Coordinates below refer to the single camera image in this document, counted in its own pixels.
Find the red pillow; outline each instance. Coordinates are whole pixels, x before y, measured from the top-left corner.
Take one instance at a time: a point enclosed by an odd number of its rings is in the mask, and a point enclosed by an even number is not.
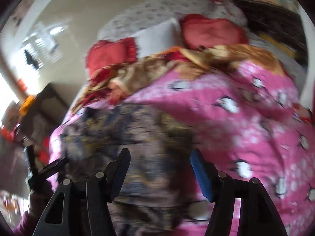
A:
[[[117,42],[107,40],[94,44],[86,57],[86,68],[91,77],[93,73],[105,66],[120,63],[133,63],[137,60],[136,44],[133,38],[128,37]]]
[[[181,21],[183,38],[193,50],[200,45],[211,48],[218,44],[248,44],[243,29],[224,19],[209,19],[199,14],[189,14]]]

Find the dark wooden headboard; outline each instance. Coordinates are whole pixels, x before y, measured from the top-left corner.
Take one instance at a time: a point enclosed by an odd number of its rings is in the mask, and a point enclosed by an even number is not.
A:
[[[307,64],[308,48],[300,15],[284,7],[254,0],[232,0],[245,14],[248,28],[265,33],[297,51],[297,60]]]

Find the pink blanket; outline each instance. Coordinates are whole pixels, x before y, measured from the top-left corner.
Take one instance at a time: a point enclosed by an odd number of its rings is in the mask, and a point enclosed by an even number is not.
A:
[[[219,171],[236,179],[259,178],[290,236],[303,235],[314,220],[315,134],[291,108],[298,96],[288,77],[250,62],[232,75],[215,71],[190,82],[171,71],[125,101],[153,105],[193,126],[196,147]],[[90,106],[110,108],[105,100]],[[50,161],[60,156],[63,127],[51,136]],[[193,173],[185,176],[187,195],[205,199]],[[51,180],[56,186],[56,176]],[[237,234],[239,213],[237,199],[231,235]],[[174,235],[203,236],[207,225],[184,221]]]

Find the camouflage-like fabric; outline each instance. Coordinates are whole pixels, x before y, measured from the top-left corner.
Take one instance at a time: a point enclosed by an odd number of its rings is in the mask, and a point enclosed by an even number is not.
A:
[[[122,148],[131,153],[119,197],[108,203],[119,235],[172,230],[181,219],[178,172],[189,165],[188,127],[148,105],[123,104],[112,110],[87,108],[64,129],[62,150],[68,175],[84,181],[103,171]]]

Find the metal screw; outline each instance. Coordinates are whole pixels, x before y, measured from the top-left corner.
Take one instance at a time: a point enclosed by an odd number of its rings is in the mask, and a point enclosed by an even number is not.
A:
[[[64,181],[62,181],[62,184],[64,184],[64,185],[68,185],[68,184],[70,184],[70,179],[68,179],[68,178],[66,178]]]
[[[97,172],[97,173],[95,174],[95,177],[96,177],[96,178],[102,178],[104,175],[105,175],[104,172]]]
[[[254,184],[259,184],[259,183],[260,183],[259,179],[256,178],[256,177],[253,177],[253,178],[251,179],[251,181],[252,181],[252,183],[254,183]]]
[[[224,177],[226,177],[226,173],[223,172],[223,171],[220,171],[220,172],[218,173],[218,177],[224,178]]]

